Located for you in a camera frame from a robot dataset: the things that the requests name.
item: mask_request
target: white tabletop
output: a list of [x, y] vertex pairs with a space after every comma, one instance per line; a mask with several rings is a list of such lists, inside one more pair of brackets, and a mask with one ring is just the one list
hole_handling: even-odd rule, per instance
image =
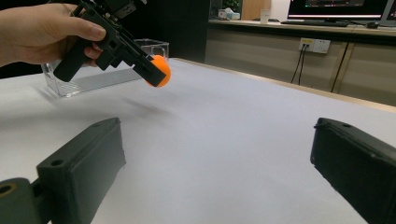
[[338, 119], [396, 146], [396, 113], [170, 65], [164, 88], [140, 79], [70, 98], [42, 74], [0, 80], [0, 180], [35, 180], [53, 151], [119, 117], [127, 164], [92, 223], [364, 223], [310, 163], [313, 126]]

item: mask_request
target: computer monitor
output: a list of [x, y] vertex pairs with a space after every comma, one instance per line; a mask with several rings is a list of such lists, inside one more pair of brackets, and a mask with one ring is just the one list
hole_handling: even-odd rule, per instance
[[387, 17], [388, 21], [396, 21], [396, 1], [393, 2], [390, 12]]
[[290, 0], [289, 20], [379, 21], [388, 0]]

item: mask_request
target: clear acrylic box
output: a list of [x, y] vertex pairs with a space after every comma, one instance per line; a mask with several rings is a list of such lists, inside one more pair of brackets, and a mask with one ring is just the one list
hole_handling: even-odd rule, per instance
[[[152, 39], [136, 39], [135, 42], [149, 55], [169, 57], [169, 43]], [[106, 71], [99, 67], [81, 67], [70, 82], [63, 82], [53, 75], [60, 61], [41, 64], [47, 85], [61, 97], [70, 97], [86, 91], [94, 91], [142, 78], [132, 67], [121, 63], [118, 68], [109, 66]]]

